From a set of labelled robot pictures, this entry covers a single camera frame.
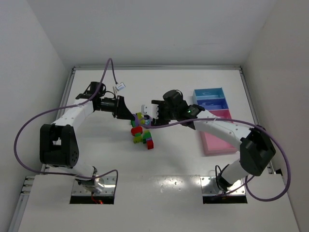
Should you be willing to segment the red square lego brick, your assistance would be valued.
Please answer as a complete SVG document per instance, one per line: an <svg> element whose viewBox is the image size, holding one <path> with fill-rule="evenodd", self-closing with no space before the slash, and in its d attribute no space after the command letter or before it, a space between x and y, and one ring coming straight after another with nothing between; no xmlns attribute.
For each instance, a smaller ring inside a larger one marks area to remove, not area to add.
<svg viewBox="0 0 309 232"><path fill-rule="evenodd" d="M148 150L154 148L154 142L153 142L153 140L147 141L146 144L147 144L147 149L148 149Z"/></svg>

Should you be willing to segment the yellow-green lego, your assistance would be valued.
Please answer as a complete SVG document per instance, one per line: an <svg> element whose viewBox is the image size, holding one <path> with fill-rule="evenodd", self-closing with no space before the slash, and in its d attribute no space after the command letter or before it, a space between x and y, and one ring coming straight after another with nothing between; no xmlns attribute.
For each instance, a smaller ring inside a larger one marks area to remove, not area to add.
<svg viewBox="0 0 309 232"><path fill-rule="evenodd" d="M136 117L137 117L138 121L141 121L141 120L144 119L144 116L143 116L143 114L141 112L136 113Z"/></svg>

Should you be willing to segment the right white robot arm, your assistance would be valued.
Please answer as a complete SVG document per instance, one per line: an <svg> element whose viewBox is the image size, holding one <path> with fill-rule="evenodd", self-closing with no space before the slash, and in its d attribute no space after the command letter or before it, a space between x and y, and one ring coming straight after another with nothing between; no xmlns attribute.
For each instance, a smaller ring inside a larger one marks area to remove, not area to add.
<svg viewBox="0 0 309 232"><path fill-rule="evenodd" d="M226 192L248 175L260 176L276 153L270 137L263 131L223 121L202 106L189 105L177 90L166 92L161 101L152 100L151 104L152 126L176 120L185 127L214 135L239 151L239 159L226 165L212 180L211 189L217 194Z"/></svg>

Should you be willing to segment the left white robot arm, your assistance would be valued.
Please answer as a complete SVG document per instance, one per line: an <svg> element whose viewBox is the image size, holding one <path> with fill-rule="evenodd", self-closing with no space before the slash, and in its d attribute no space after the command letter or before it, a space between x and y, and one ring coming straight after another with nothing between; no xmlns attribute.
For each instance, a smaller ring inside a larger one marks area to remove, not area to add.
<svg viewBox="0 0 309 232"><path fill-rule="evenodd" d="M41 163L73 175L79 185L94 194L103 192L104 180L94 166L79 160L75 131L95 111L110 112L117 119L135 119L126 107L124 97L105 98L105 93L104 84L91 82L84 93L75 98L74 107L52 124L44 124L40 129Z"/></svg>

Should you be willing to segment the green purple lego stack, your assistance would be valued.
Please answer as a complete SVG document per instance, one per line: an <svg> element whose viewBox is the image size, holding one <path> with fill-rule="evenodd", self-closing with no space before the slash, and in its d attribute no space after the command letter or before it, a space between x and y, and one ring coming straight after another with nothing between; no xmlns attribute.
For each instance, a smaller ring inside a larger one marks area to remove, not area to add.
<svg viewBox="0 0 309 232"><path fill-rule="evenodd" d="M142 135L142 142L146 144L149 140L153 140L149 130L145 130Z"/></svg>

